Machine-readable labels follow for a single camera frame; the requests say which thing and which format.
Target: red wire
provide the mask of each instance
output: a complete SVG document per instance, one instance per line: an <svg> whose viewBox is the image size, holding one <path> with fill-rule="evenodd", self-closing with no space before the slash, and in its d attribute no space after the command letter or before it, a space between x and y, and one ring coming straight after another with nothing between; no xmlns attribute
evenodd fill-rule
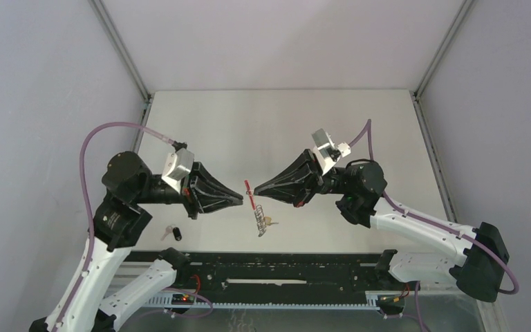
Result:
<svg viewBox="0 0 531 332"><path fill-rule="evenodd" d="M198 275L192 275L190 279L192 278L196 279L196 292L194 293L198 294L198 292L201 290L201 278Z"/></svg>
<svg viewBox="0 0 531 332"><path fill-rule="evenodd" d="M249 200L251 201L251 208L255 211L255 202L253 201L253 192L251 191L251 187L249 186L249 181L245 180L245 187L247 188L249 195Z"/></svg>
<svg viewBox="0 0 531 332"><path fill-rule="evenodd" d="M406 283L406 288L404 289L404 291L406 291L406 295L404 295L404 297L410 295L410 285L408 285L408 283Z"/></svg>

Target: white tabletop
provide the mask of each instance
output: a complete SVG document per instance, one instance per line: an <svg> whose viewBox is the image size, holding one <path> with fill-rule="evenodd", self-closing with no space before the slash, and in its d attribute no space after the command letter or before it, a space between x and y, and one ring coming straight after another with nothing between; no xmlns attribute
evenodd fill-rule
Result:
<svg viewBox="0 0 531 332"><path fill-rule="evenodd" d="M396 234L351 225L335 207L339 195L317 195L294 208L257 197L273 225L258 238L243 180L253 187L289 166L314 146L311 133L325 129L335 143L351 141L372 119L373 151L387 192L412 208L446 219L420 127L406 90L160 91L147 126L188 143L188 150L224 185L244 195L244 204L187 218L184 207L142 205L153 219L137 250L228 252L430 251ZM163 169L172 148L144 136L139 154L153 173ZM366 137L339 162L368 157ZM165 228L177 225L182 241Z"/></svg>

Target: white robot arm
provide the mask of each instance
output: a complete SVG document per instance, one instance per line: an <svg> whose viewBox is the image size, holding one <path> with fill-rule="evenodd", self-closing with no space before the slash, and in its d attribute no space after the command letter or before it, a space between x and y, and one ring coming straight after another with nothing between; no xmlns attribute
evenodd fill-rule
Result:
<svg viewBox="0 0 531 332"><path fill-rule="evenodd" d="M395 202L384 191L387 182L377 162L358 159L335 167L351 153L349 145L335 146L323 129L316 131L313 139L314 148L304 150L253 194L297 208L316 194L340 194L336 206L349 223L395 232L435 250L428 254L386 250L376 267L379 273L400 282L454 282L473 298L495 301L504 270L481 246L507 263L509 255L497 228L488 223L479 228L450 223Z"/></svg>
<svg viewBox="0 0 531 332"><path fill-rule="evenodd" d="M33 322L30 332L117 331L153 294L173 284L176 271L187 259L170 248L150 270L103 300L115 272L151 220L138 204L182 204L192 219L199 213L243 204L240 194L213 178L202 163L194 162L185 143L173 146L176 152L169 155L163 174L152 174L131 151L109 161L102 177L107 193L93 216L92 246L87 239L64 296L48 317Z"/></svg>

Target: white panel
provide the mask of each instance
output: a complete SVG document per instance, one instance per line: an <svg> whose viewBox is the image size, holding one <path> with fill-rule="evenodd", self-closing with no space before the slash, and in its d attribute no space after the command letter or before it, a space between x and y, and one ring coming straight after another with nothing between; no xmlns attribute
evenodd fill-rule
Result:
<svg viewBox="0 0 531 332"><path fill-rule="evenodd" d="M462 0L107 0L149 89L416 89Z"/></svg>
<svg viewBox="0 0 531 332"><path fill-rule="evenodd" d="M245 193L272 178L307 148L320 127L335 142L350 141L373 119L374 153L394 199L445 218L436 181L408 91L176 91L156 93L148 126L189 143L196 160L223 184ZM161 172L171 147L145 136L140 155ZM367 157L365 139L347 160ZM245 204L198 220L181 206L145 205L153 220L137 249L240 252L382 252L387 248L424 250L397 235L347 223L335 207L340 196L316 196L294 208L257 197L273 225L261 238L247 196ZM161 241L176 224L183 240Z"/></svg>
<svg viewBox="0 0 531 332"><path fill-rule="evenodd" d="M0 2L0 331L27 331L84 247L80 145L103 122L137 121L142 100L87 1ZM109 129L86 152L95 207L133 135Z"/></svg>
<svg viewBox="0 0 531 332"><path fill-rule="evenodd" d="M424 97L458 219L499 228L521 284L499 299L531 331L531 0L477 1Z"/></svg>

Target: cable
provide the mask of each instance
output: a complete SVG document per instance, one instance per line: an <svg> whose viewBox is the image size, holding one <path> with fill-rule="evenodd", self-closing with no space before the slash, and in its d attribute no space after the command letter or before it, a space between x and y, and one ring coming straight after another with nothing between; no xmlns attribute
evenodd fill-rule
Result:
<svg viewBox="0 0 531 332"><path fill-rule="evenodd" d="M196 292L194 292L194 294L198 294L201 290L201 278L198 275L192 275L190 278L196 279Z"/></svg>
<svg viewBox="0 0 531 332"><path fill-rule="evenodd" d="M353 147L355 146L355 144L357 144L357 142L359 142L359 140L361 139L361 137L363 137L363 135L365 135L365 133L369 130L369 128L371 127L371 119L367 120L367 123L365 124L365 126L363 126L363 129L361 129L361 132L359 132L359 134L357 135L357 137L355 137L351 143L349 143L349 147Z"/></svg>
<svg viewBox="0 0 531 332"><path fill-rule="evenodd" d="M426 332L427 329L425 329L425 323L422 321L422 315L420 314L420 303L418 301L418 291L420 290L420 281L416 282L416 286L414 287L414 302L416 303L416 316L418 316L418 325L420 325L420 329L422 332Z"/></svg>
<svg viewBox="0 0 531 332"><path fill-rule="evenodd" d="M391 320L391 319L394 319L394 318L411 318L415 321L418 322L418 318L415 316L415 315L409 315L407 313L403 313L402 315L386 315L381 309L380 309L380 315L382 315L384 317L385 320ZM432 332L429 327L424 324L424 327L425 327L425 331L426 332Z"/></svg>
<svg viewBox="0 0 531 332"><path fill-rule="evenodd" d="M363 129L361 130L359 135L357 135L357 137L352 141L352 143L353 144L357 143L359 141L359 139L366 132L367 132L367 144L368 144L368 148L369 148L369 158L371 160L373 160L373 148L372 148L372 144L371 144L371 119L367 120L367 123L365 124L365 126L363 127ZM386 201L388 202L388 204L394 210L398 211L399 213L404 214L404 209L402 209L401 207L397 206L390 199L390 196L387 194L387 192L384 192L384 197L385 197ZM518 283L518 279L516 278L514 273L510 270L510 268L506 265L506 263L504 263L501 260L501 258L498 257L498 255L496 255L488 247L484 246L481 242L479 242L479 241L467 236L466 234L461 235L459 231L454 230L453 228L449 228L449 227L447 227L445 225L441 225L440 223L432 221L431 219L425 218L423 216L419 216L419 215L417 215L415 213L408 212L408 216L410 216L411 218L414 218L414 219L416 219L418 221L422 221L422 222L428 223L429 225L432 225L434 227L440 228L441 230L444 230L446 232L452 233L452 234L454 234L457 237L461 237L463 239L466 239L469 242L471 242L472 244L474 244L475 246L478 246L481 250L483 250L485 253L487 253L491 258L493 258L493 260L496 261L496 263L499 264L499 266L505 271L505 273L508 275L508 277L510 278L510 280L512 281L512 283L514 285L514 289L512 289L512 290L500 289L500 290L498 290L498 292L500 292L502 294L512 295L512 294L516 294L520 290L520 285Z"/></svg>
<svg viewBox="0 0 531 332"><path fill-rule="evenodd" d="M402 291L402 294L400 295L400 297L403 299L405 297L408 297L408 295L410 295L410 285L408 285L408 283L406 283L406 288L404 288L404 290Z"/></svg>
<svg viewBox="0 0 531 332"><path fill-rule="evenodd" d="M202 295L199 295L197 293L191 293L191 292L189 292L187 290L182 290L182 289L177 289L177 288L166 288L166 289L164 289L164 291L187 294L187 295L190 295L190 296L197 297L198 299L203 300L204 302L206 302L209 305L209 310L207 312L205 312L205 313L201 313L201 314L198 314L198 315L183 315L181 313L175 313L175 312L170 311L170 310L165 309L165 308L164 309L156 309L156 310L152 310L152 311L147 311L145 313L142 313L141 315L137 315L137 316L131 318L130 320L125 322L125 324L123 324L123 326L126 326L128 324L132 324L132 323L142 319L145 316L155 315L156 313L164 313L164 314L168 313L170 315L175 315L175 316L178 316L178 317L197 319L197 318L202 318L202 317L206 317L206 316L210 315L213 312L213 310L214 310L213 303L210 302L206 297L204 297Z"/></svg>
<svg viewBox="0 0 531 332"><path fill-rule="evenodd" d="M93 220L93 210L91 207L91 200L89 198L89 193L86 189L86 174L84 171L84 155L86 154L86 147L88 147L89 142L93 138L93 136L98 133L99 131L110 128L110 127L129 127L129 128L136 128L139 130L143 130L146 133L156 137L157 139L171 145L174 143L174 141L171 138L168 138L161 133L158 133L155 130L152 130L147 127L143 127L140 124L135 124L131 122L109 122L105 124L101 124L100 126L94 128L86 138L84 139L84 142L82 143L82 147L80 148L80 157L79 157L79 167L80 167L80 185L82 186L82 196L84 197L84 204L86 206L86 215L88 218L88 250L86 252L86 259L84 260L84 265L82 266L82 272L88 272L89 266L91 265L91 258L93 256L93 250L95 245L95 224ZM74 296L76 296L76 293L78 292L78 288L80 287L80 284L82 283L82 280L84 277L81 275L78 276L78 279L76 279L76 282L74 283L74 286L72 287L72 290L70 291L70 294L68 294L68 297L66 298L66 301L64 302L64 305L62 306L62 309L60 310L60 314L58 314L58 317L56 318L56 323L52 329L52 332L56 332L58 330L56 324L62 322L64 319L64 316L72 303L72 300L74 299Z"/></svg>

